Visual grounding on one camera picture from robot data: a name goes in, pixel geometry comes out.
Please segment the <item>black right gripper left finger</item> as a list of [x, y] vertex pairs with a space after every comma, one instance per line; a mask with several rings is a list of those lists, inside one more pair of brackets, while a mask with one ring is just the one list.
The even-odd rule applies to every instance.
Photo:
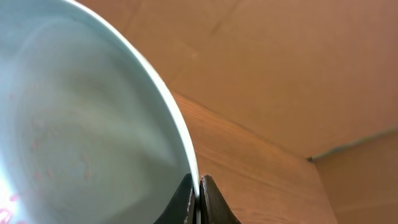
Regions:
[[195, 201], [193, 180], [187, 174], [154, 224], [196, 224]]

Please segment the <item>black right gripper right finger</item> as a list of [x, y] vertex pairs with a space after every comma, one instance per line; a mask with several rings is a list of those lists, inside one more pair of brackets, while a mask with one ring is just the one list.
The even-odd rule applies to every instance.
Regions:
[[200, 211], [203, 224], [241, 224], [210, 175], [200, 182]]

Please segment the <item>light blue plate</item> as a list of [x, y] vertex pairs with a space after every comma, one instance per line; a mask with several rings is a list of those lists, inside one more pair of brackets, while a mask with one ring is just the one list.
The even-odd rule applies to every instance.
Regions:
[[1, 2], [1, 222], [154, 223], [199, 175], [153, 66], [77, 1]]

